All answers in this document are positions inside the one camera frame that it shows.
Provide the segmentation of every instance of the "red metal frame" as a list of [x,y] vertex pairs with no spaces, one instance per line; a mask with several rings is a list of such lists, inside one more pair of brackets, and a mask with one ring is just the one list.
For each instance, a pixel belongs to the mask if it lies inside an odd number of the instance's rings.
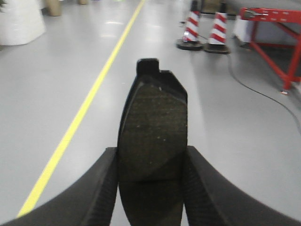
[[[252,11],[254,12],[254,17],[245,18],[245,12]],[[291,87],[292,81],[301,81],[300,77],[295,76],[298,64],[301,57],[301,34],[296,33],[292,29],[285,26],[286,23],[297,23],[301,24],[301,11],[296,10],[283,10],[283,9],[271,9],[271,8],[242,8],[240,11],[240,16],[243,20],[254,21],[254,27],[251,37],[250,46],[253,47],[263,59],[270,65],[270,67],[278,74],[278,76],[283,80],[284,90],[289,90]],[[270,43],[256,43],[256,34],[259,22],[274,22],[274,24],[291,35],[297,40],[295,46],[280,45],[280,44],[270,44]],[[294,48],[293,57],[291,59],[289,69],[287,73],[282,71],[276,63],[262,50],[261,46],[273,46],[280,48]]]

